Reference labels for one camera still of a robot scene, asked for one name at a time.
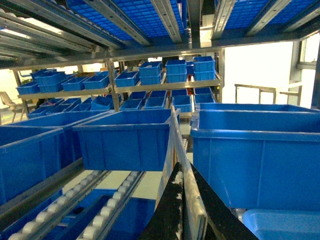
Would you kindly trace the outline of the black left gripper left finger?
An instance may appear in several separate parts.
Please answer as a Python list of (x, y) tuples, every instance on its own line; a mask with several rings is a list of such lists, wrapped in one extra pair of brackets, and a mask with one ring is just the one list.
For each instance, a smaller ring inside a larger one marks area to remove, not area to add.
[(175, 164), (155, 212), (140, 240), (181, 240), (183, 238), (184, 179), (182, 166)]

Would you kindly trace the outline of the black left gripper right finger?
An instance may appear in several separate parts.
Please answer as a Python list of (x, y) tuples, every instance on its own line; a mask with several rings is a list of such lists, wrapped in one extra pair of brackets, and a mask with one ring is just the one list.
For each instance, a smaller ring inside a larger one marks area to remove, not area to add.
[(191, 165), (191, 168), (208, 216), (204, 238), (206, 240), (256, 240), (257, 237), (236, 218), (195, 166)]

